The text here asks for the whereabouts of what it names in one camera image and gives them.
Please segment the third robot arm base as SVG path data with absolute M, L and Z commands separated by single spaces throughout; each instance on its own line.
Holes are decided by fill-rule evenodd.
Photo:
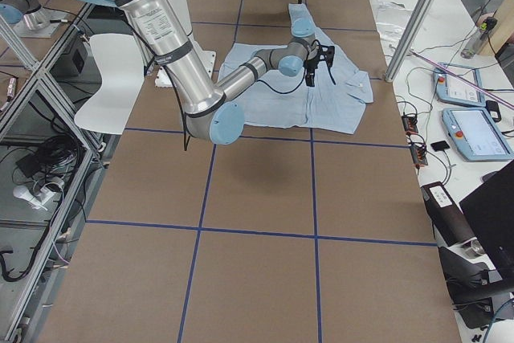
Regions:
M 50 38 L 71 22 L 68 12 L 48 10 L 39 0 L 1 0 L 1 16 L 22 38 Z

